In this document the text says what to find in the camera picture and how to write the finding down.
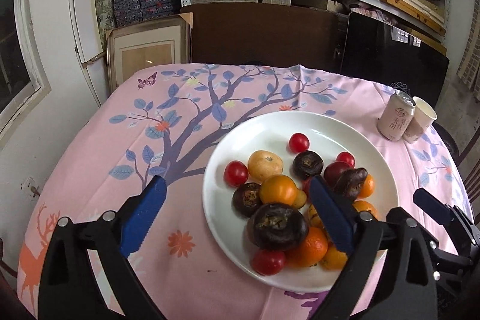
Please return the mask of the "orange mandarin on plate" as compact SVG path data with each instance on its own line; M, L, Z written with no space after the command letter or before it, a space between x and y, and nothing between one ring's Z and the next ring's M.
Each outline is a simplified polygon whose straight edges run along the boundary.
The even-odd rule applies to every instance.
M367 211L371 213L374 218L379 219L379 213L373 204L366 202L365 200L356 200L352 205L358 212Z

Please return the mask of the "wooden chair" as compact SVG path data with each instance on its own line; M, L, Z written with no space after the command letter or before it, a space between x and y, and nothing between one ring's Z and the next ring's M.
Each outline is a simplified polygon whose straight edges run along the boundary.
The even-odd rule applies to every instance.
M479 198L479 127L462 150L459 149L456 141L444 127L435 124L434 128L462 173L467 196L469 201L473 203Z

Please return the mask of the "white round plate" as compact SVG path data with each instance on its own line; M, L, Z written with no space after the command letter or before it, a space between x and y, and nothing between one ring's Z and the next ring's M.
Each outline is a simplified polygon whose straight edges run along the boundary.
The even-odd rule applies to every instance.
M283 175L298 188L295 206L308 212L310 201L304 180L295 175L295 154L288 142L295 133L308 138L309 149L320 155L325 164L338 154L353 155L357 167L373 177L376 188L367 201L380 217L400 204L393 174L384 157L360 132L343 122L309 112L283 111L260 115L247 120L223 136L214 149L203 178L202 203L205 218L216 243L238 268L271 287L291 292L323 292L330 289L339 273L321 266L287 267L273 276L263 276L251 268L257 251L247 234L247 218L233 204L235 188L224 179L227 165L233 161L247 164L250 158L269 157L283 164Z

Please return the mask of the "small red cherry tomato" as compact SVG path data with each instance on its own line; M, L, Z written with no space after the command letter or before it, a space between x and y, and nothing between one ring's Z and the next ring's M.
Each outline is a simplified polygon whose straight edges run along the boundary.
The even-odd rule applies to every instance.
M289 138L288 145L292 153L300 154L309 149L310 141L303 133L295 133Z

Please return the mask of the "black panel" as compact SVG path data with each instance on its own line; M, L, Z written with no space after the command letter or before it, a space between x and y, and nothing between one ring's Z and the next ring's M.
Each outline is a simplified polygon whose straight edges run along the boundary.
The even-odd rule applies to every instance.
M359 13L346 27L340 73L382 83L437 105L448 58L404 30Z

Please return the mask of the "pale yellow striped fruit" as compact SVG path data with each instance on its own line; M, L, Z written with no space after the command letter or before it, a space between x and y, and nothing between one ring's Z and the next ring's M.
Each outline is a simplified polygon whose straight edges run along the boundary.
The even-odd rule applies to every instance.
M310 204L310 206L307 208L305 216L307 218L308 224L311 227L317 227L320 229L325 228L323 222L321 221L320 215L318 214L313 204Z

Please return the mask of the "dark brown water chestnut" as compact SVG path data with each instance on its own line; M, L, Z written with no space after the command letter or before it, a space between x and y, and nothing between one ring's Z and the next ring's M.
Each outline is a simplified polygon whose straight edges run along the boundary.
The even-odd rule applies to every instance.
M260 185L258 183L245 183L233 193L233 208L242 216L250 218L263 202L260 199Z

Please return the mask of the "white door panel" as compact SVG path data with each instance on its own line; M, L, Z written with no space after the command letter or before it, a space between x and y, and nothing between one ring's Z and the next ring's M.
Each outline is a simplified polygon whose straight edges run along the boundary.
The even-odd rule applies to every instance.
M74 51L86 85L98 106L109 95L103 48L95 0L68 0Z

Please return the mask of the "big dark water chestnut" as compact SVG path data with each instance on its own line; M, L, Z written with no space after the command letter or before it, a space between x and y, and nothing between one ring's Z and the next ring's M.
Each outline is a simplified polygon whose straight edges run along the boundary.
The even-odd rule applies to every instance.
M248 220L247 236L260 249L285 251L300 245L309 227L304 216L290 205L262 205Z

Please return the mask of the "white paper cup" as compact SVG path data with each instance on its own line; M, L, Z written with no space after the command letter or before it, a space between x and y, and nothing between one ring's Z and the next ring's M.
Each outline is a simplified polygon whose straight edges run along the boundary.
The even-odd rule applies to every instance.
M428 102L419 97L414 97L413 100L416 104L415 113L403 134L403 139L409 144L420 139L427 128L437 120L437 114Z

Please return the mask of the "large dark red plum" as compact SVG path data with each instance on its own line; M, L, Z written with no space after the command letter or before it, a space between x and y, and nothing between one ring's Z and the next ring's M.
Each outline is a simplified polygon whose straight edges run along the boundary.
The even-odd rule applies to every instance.
M351 167L342 161L335 161L327 165L324 169L323 177L330 188L333 188L338 182L338 179L344 171L351 169Z

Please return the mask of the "window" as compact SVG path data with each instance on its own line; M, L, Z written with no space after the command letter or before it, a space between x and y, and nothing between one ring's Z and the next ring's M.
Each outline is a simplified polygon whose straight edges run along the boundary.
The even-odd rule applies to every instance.
M1 146L51 91L37 46L30 0L1 0Z

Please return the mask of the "dark brown wooden board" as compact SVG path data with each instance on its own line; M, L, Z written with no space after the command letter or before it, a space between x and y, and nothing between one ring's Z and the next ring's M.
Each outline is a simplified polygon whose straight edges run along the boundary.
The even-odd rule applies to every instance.
M340 69L346 15L246 2L198 4L181 12L193 15L193 62Z

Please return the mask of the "small orange kumquat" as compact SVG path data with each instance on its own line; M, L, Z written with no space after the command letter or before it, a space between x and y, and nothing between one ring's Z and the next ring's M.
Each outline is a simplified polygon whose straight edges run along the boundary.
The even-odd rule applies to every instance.
M360 189L360 192L357 197L359 199L368 198L374 193L375 188L376 188L376 181L374 177L371 174L367 174L365 182L362 188Z

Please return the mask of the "pale yellow fruit on plate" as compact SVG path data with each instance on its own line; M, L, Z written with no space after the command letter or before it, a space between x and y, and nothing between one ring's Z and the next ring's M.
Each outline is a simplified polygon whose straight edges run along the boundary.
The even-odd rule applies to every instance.
M247 168L250 177L259 183L273 175L283 172L283 161L275 153L257 150L248 159Z

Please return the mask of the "patterned curtain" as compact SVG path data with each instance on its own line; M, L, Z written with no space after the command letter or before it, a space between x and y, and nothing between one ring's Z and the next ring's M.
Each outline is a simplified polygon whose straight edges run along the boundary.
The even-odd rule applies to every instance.
M461 58L457 76L461 82L473 93L475 101L479 101L480 81L480 19L479 0L475 0L468 40Z

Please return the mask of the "pink deer print tablecloth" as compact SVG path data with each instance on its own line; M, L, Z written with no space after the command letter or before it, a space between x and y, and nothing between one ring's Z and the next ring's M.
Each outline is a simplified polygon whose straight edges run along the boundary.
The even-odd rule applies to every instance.
M95 220L161 175L167 189L154 197L142 245L128 259L169 319L308 318L322 294L270 288L240 271L203 216L203 171L216 141L243 121L278 110L331 116L364 134L387 161L402 207L452 250L446 232L413 204L412 194L423 187L470 212L460 173L433 129L414 144L378 133L377 118L391 93L385 85L301 66L187 64L138 72L83 127L47 180L19 255L18 298L36 311L59 218Z

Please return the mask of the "large orange mandarin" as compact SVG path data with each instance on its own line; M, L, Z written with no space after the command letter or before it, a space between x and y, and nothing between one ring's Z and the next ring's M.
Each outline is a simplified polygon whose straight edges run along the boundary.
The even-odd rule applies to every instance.
M315 266L326 255L329 243L319 227L310 227L305 239L286 252L286 265L291 268Z

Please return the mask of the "framed picture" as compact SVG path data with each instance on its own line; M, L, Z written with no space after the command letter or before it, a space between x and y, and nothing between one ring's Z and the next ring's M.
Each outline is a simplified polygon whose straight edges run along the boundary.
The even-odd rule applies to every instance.
M109 89L145 68L191 62L194 14L169 15L112 29L106 34Z

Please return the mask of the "yellow orange fruit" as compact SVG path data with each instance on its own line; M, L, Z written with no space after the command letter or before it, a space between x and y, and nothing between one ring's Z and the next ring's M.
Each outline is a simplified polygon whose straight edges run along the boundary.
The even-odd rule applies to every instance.
M301 190L301 189L298 189L295 200L292 203L292 207L295 208L296 210L300 210L301 208L303 208L305 206L305 204L307 203L307 200L308 200L308 198L307 198L306 194L304 193L304 191Z

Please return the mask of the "oval orange kumquat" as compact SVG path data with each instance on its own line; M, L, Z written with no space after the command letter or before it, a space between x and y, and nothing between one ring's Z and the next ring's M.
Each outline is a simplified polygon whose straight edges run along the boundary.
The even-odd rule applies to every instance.
M329 244L327 252L320 260L320 265L328 271L340 271L347 263L346 253L339 251L333 243Z

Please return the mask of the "pink drink can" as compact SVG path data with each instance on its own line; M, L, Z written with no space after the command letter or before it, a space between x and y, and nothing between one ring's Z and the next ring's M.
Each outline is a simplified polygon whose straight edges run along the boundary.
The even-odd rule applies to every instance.
M398 141L412 121L415 109L415 101L407 93L397 91L391 95L377 121L377 130L387 140Z

